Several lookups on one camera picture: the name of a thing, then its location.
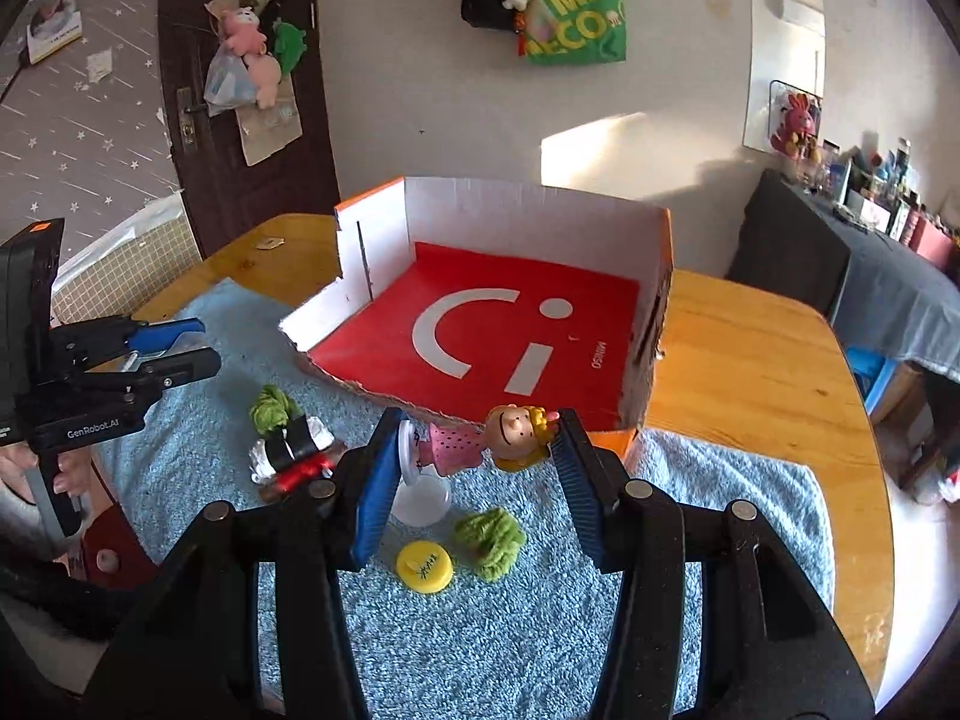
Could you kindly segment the red plush toy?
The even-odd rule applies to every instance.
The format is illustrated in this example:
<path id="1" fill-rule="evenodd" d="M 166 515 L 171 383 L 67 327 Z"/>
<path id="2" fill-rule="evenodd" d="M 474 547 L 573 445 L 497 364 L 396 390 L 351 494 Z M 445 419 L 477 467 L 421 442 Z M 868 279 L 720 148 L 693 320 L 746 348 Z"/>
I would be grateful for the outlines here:
<path id="1" fill-rule="evenodd" d="M 804 91 L 786 91 L 776 103 L 778 114 L 770 145 L 789 160 L 804 160 L 809 146 L 817 143 L 822 99 Z"/>

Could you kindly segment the wall mirror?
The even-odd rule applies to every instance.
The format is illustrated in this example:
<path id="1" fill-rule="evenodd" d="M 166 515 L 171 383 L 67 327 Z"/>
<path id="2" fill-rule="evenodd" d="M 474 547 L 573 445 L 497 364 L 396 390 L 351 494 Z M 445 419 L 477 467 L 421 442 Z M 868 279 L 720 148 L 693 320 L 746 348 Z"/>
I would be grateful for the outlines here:
<path id="1" fill-rule="evenodd" d="M 750 0 L 750 78 L 745 148 L 771 153 L 786 91 L 822 98 L 825 86 L 823 0 Z"/>

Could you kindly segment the blonde doll figurine pink dress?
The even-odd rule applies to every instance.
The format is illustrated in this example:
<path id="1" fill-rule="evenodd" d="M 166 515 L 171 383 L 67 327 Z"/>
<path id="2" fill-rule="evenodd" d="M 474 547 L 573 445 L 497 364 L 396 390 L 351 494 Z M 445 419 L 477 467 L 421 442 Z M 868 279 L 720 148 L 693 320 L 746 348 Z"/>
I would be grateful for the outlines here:
<path id="1" fill-rule="evenodd" d="M 501 405 L 482 424 L 434 424 L 418 434 L 410 421 L 398 434 L 400 479 L 413 486 L 431 468 L 441 478 L 473 470 L 487 458 L 506 473 L 522 472 L 550 457 L 560 415 L 539 406 Z"/>

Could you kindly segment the green yarn ball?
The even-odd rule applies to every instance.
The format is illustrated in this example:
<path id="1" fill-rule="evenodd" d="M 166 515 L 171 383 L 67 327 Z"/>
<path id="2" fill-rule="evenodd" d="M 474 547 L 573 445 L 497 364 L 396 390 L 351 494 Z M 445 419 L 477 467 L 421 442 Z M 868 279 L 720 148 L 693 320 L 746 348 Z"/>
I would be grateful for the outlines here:
<path id="1" fill-rule="evenodd" d="M 254 429 L 260 437 L 267 437 L 275 429 L 285 427 L 291 419 L 301 415 L 301 408 L 296 401 L 273 383 L 266 383 L 262 387 L 249 410 Z"/>
<path id="2" fill-rule="evenodd" d="M 454 525 L 454 536 L 472 558 L 473 570 L 485 582 L 498 582 L 516 566 L 527 543 L 517 518 L 503 507 L 467 515 Z"/>

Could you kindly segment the yellow bottle cap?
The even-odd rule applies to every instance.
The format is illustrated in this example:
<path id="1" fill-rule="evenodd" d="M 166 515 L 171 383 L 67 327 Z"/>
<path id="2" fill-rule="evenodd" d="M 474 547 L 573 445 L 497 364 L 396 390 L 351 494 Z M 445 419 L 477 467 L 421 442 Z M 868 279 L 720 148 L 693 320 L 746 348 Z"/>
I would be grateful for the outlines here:
<path id="1" fill-rule="evenodd" d="M 398 551 L 395 572 L 400 582 L 416 593 L 434 595 L 444 590 L 454 577 L 454 564 L 443 546 L 419 539 Z"/>

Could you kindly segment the clear round plastic lid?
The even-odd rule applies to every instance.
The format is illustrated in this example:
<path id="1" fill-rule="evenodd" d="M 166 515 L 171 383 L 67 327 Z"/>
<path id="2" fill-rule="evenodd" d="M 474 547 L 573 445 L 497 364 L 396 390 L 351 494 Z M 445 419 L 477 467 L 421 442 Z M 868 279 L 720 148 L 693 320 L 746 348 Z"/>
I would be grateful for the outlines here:
<path id="1" fill-rule="evenodd" d="M 441 522 L 451 508 L 451 485 L 441 476 L 421 475 L 415 483 L 402 481 L 391 515 L 407 527 L 427 528 Z"/>

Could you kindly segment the pink plush toy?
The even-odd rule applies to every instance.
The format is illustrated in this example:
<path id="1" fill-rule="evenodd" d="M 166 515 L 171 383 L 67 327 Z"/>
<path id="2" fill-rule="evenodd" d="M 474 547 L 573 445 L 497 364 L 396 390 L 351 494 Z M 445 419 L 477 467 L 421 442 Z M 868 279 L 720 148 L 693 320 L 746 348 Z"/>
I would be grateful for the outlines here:
<path id="1" fill-rule="evenodd" d="M 223 16 L 224 45 L 242 60 L 257 88 L 256 105 L 272 109 L 281 83 L 278 60 L 267 50 L 267 36 L 260 31 L 260 20 L 251 7 L 227 11 Z"/>

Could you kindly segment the red thread spool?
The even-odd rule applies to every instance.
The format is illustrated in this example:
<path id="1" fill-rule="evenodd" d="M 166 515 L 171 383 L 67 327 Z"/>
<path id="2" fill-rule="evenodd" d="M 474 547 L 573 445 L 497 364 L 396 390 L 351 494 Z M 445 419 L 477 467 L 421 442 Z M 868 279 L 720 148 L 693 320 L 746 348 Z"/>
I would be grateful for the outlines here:
<path id="1" fill-rule="evenodd" d="M 285 470 L 275 473 L 262 488 L 259 496 L 263 502 L 275 502 L 283 499 L 304 484 L 313 483 L 314 479 L 330 478 L 335 467 L 347 452 L 347 445 L 334 442 L 331 447 L 317 452 L 317 454 L 302 460 L 295 461 Z"/>

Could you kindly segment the blue cloth covered table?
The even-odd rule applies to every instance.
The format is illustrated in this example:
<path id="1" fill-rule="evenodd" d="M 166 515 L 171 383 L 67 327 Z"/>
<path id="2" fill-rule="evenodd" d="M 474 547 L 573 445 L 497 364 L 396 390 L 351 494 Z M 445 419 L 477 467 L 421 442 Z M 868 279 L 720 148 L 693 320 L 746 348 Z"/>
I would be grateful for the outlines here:
<path id="1" fill-rule="evenodd" d="M 955 283 L 884 234 L 843 223 L 774 169 L 748 200 L 727 278 L 812 307 L 844 348 L 958 379 Z"/>

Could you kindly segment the green tote bag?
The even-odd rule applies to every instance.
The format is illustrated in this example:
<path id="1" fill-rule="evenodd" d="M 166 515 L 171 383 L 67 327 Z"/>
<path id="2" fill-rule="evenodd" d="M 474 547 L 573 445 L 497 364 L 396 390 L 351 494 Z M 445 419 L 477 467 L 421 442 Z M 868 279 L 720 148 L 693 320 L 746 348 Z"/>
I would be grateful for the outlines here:
<path id="1" fill-rule="evenodd" d="M 626 60 L 625 0 L 530 0 L 519 50 L 531 64 L 601 65 Z"/>

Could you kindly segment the light blue towel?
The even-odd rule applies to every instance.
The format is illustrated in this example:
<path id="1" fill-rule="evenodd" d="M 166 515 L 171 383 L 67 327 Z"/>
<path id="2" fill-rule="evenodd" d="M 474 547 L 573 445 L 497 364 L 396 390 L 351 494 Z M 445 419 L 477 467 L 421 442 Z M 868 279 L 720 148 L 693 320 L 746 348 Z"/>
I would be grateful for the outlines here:
<path id="1" fill-rule="evenodd" d="M 252 406 L 277 387 L 352 447 L 381 418 L 370 400 L 302 372 L 278 326 L 285 307 L 224 281 L 190 304 L 220 372 L 167 394 L 145 426 L 98 450 L 130 527 L 161 561 L 202 507 L 259 504 Z M 682 504 L 753 502 L 823 600 L 835 594 L 827 502 L 812 470 L 647 429 L 630 472 Z M 387 523 L 370 564 L 340 579 L 366 704 L 376 718 L 581 718 L 619 598 L 574 531 L 555 468 L 482 465 L 452 480 L 441 522 Z"/>

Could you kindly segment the dark brown door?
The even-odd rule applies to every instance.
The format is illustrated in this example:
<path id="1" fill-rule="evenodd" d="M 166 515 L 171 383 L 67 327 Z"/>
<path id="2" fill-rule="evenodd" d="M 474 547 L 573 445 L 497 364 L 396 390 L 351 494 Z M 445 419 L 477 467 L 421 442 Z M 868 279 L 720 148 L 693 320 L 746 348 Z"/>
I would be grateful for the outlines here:
<path id="1" fill-rule="evenodd" d="M 223 16 L 251 7 L 278 60 L 272 109 L 224 45 Z M 181 199 L 212 255 L 283 213 L 331 213 L 340 200 L 319 50 L 317 0 L 158 0 L 164 112 Z"/>

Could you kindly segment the orange white cardboard box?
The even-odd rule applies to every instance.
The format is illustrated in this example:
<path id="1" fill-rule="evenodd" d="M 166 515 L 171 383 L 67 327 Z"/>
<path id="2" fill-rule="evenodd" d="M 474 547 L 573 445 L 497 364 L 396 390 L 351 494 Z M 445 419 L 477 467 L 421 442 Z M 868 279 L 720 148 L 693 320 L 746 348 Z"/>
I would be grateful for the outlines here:
<path id="1" fill-rule="evenodd" d="M 674 275 L 669 210 L 569 188 L 397 177 L 334 210 L 340 273 L 278 328 L 313 371 L 425 421 L 569 408 L 626 455 Z"/>

